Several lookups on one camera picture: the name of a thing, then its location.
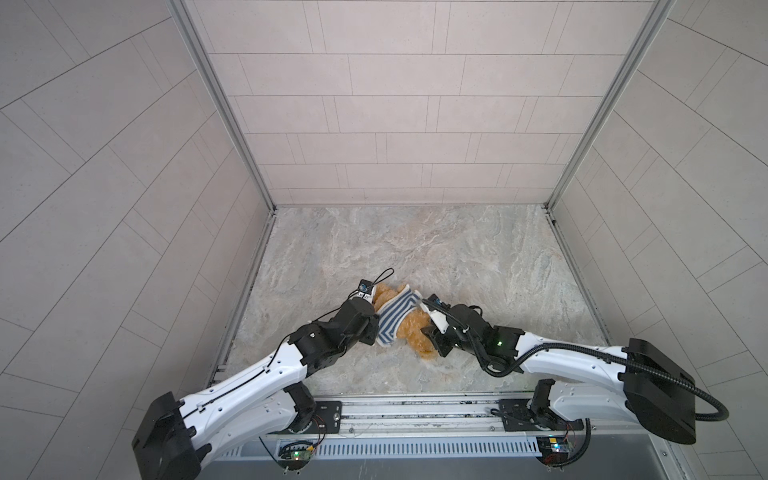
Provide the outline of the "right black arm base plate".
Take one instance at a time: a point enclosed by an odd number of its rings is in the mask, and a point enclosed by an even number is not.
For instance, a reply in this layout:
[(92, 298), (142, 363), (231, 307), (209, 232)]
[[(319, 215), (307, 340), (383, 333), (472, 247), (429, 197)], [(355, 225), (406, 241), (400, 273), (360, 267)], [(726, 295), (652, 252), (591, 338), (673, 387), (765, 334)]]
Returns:
[(584, 429), (581, 419), (565, 420), (549, 406), (535, 405), (533, 400), (502, 399), (498, 406), (490, 409), (490, 414), (502, 420), (506, 432), (519, 431), (562, 431)]

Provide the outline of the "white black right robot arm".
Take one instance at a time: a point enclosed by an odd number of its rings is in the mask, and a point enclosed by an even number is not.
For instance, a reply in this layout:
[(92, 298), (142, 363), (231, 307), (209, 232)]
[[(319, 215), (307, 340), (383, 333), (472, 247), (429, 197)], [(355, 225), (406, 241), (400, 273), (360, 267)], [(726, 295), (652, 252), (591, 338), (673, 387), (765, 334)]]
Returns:
[(562, 421), (585, 418), (636, 422), (683, 445), (696, 441), (692, 376), (652, 343), (633, 338), (625, 347), (558, 342), (519, 328), (493, 326), (477, 306), (450, 306), (432, 296), (421, 304), (430, 317), (423, 334), (438, 354), (463, 350), (487, 375), (540, 374), (545, 398), (531, 409)]

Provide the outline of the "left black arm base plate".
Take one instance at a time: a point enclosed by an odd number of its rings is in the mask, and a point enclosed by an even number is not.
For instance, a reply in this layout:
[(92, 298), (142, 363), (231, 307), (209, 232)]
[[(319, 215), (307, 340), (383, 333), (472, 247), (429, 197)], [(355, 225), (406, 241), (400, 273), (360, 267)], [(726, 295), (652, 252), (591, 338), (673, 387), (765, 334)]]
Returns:
[(340, 401), (319, 401), (309, 424), (300, 431), (305, 435), (338, 434), (343, 404)]

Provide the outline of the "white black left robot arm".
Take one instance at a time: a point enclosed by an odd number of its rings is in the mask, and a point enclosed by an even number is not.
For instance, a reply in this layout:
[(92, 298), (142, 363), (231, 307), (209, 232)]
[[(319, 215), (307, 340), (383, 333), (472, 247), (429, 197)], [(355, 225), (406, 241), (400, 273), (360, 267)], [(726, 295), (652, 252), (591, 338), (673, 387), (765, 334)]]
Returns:
[(141, 478), (194, 479), (252, 438), (303, 430), (316, 409), (304, 380), (355, 344), (374, 344), (378, 325), (370, 301), (350, 298), (331, 319), (301, 326), (240, 373), (181, 399), (172, 392), (160, 395), (131, 442)]

